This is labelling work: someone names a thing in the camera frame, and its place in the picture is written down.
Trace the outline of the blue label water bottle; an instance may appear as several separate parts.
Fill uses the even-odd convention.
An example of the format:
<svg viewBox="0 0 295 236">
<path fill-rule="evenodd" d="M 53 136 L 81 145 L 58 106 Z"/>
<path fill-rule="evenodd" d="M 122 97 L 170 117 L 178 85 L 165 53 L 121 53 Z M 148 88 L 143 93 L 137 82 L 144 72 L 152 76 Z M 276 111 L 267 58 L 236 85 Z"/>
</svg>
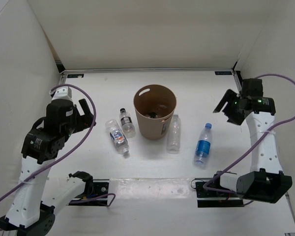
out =
<svg viewBox="0 0 295 236">
<path fill-rule="evenodd" d="M 212 143 L 212 124 L 206 123 L 197 141 L 195 149 L 194 163 L 201 168 L 205 168 L 208 162 Z"/>
</svg>

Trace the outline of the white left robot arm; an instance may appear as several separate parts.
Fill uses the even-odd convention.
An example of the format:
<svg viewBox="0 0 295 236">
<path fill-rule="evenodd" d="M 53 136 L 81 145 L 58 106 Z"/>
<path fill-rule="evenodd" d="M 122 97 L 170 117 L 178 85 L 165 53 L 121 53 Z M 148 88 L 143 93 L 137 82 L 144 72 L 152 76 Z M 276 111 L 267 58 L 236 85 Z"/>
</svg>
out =
<svg viewBox="0 0 295 236">
<path fill-rule="evenodd" d="M 26 135 L 22 147 L 22 169 L 19 184 L 10 191 L 15 197 L 6 215 L 0 218 L 0 230 L 16 231 L 19 236 L 45 236 L 61 208 L 78 195 L 93 193 L 92 176 L 78 171 L 69 176 L 68 184 L 58 194 L 42 199 L 51 167 L 69 137 L 95 126 L 95 111 L 85 99 L 79 100 L 81 115 L 73 102 L 54 99 L 47 105 L 46 115 L 38 119 Z"/>
</svg>

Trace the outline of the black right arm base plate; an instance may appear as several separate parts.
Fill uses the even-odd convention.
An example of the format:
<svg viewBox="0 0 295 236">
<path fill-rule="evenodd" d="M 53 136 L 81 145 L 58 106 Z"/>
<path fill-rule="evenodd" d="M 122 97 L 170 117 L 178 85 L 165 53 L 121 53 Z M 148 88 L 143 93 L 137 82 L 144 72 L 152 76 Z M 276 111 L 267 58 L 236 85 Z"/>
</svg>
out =
<svg viewBox="0 0 295 236">
<path fill-rule="evenodd" d="M 198 208 L 244 207 L 243 200 L 236 194 L 205 190 L 206 179 L 194 178 L 190 182 L 192 190 L 196 191 Z"/>
</svg>

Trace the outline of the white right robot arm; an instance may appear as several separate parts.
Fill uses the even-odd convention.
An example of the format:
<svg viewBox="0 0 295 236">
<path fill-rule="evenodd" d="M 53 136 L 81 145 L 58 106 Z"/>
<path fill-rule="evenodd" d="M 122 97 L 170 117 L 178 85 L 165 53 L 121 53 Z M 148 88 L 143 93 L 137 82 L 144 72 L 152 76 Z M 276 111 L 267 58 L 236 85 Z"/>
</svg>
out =
<svg viewBox="0 0 295 236">
<path fill-rule="evenodd" d="M 250 172 L 244 175 L 222 174 L 211 184 L 211 191 L 221 197 L 233 191 L 240 199 L 274 204 L 292 186 L 291 176 L 283 173 L 275 135 L 268 129 L 274 125 L 274 100 L 263 96 L 261 79 L 245 79 L 241 91 L 227 90 L 214 112 L 223 112 L 228 122 L 249 128 L 252 159 Z"/>
</svg>

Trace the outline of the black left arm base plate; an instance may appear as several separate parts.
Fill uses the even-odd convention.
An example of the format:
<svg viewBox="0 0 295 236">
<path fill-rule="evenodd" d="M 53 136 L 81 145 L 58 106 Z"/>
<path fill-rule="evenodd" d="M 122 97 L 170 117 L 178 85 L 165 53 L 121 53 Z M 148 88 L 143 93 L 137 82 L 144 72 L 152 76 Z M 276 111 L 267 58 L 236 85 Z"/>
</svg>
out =
<svg viewBox="0 0 295 236">
<path fill-rule="evenodd" d="M 70 206 L 105 207 L 108 204 L 108 196 L 95 201 L 86 202 L 86 203 L 76 203 L 76 201 L 85 201 L 86 199 L 91 199 L 91 198 L 108 194 L 109 183 L 110 181 L 108 179 L 93 180 L 93 191 L 86 197 L 84 195 L 78 195 L 69 203 L 69 205 Z"/>
</svg>

